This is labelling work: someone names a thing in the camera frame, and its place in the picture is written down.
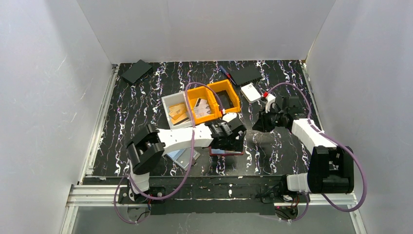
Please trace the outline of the grey card holder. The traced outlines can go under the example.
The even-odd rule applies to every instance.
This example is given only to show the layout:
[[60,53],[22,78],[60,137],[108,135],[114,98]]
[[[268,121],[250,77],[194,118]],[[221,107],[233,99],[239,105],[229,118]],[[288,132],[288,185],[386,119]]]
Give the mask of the grey card holder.
[[181,150],[176,150],[172,151],[167,154],[167,157],[172,160],[173,165],[172,165],[172,171],[175,173],[179,169],[182,169],[183,171],[187,171],[189,168],[189,156],[192,155],[192,165],[195,164],[197,158],[200,156],[200,153],[197,152],[196,150],[191,152],[190,148],[187,149],[181,149]]

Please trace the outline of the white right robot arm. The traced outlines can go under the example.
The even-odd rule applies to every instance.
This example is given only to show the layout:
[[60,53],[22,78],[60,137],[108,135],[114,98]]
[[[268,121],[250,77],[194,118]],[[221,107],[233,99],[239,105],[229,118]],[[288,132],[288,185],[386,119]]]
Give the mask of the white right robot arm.
[[311,153],[308,171],[284,175],[276,186],[277,195],[296,193],[347,194],[354,189],[354,166],[349,149],[340,147],[323,136],[312,119],[299,106],[298,97],[283,97],[281,105],[268,94],[262,98],[265,108],[252,127],[255,131],[271,132],[286,128]]

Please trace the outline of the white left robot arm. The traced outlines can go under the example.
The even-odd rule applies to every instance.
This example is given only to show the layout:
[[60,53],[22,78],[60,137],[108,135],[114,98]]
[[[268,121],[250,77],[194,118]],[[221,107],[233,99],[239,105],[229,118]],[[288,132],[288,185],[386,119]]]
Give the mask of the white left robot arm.
[[130,188],[136,195],[148,191],[151,171],[168,153],[192,147],[241,152],[245,135],[246,127],[236,113],[194,127],[158,129],[148,124],[126,147],[131,165]]

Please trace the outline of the red card holder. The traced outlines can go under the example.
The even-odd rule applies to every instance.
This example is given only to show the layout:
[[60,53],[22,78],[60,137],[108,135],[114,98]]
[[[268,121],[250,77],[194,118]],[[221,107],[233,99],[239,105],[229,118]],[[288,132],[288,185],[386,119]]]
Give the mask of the red card holder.
[[222,150],[209,147],[210,156],[239,156],[243,155],[244,151],[231,151],[231,150]]

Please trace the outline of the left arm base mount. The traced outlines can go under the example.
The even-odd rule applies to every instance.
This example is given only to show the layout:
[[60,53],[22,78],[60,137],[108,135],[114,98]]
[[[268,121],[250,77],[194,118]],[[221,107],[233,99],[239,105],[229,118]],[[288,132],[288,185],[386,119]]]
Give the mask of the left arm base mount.
[[[145,193],[150,196],[158,197],[158,194],[161,194],[160,196],[165,195],[166,189],[164,187],[151,187]],[[149,199],[142,196],[140,193],[135,194],[130,187],[121,187],[117,202],[119,204],[148,204]]]

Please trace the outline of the gold card from red holder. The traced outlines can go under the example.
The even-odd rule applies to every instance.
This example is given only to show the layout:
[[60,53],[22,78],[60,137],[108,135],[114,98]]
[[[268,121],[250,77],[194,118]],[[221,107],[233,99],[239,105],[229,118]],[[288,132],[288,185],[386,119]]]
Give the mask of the gold card from red holder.
[[175,114],[170,116],[171,118],[171,123],[173,126],[179,125],[181,123],[185,123],[189,120],[189,117],[187,116],[187,113],[180,113],[180,114]]

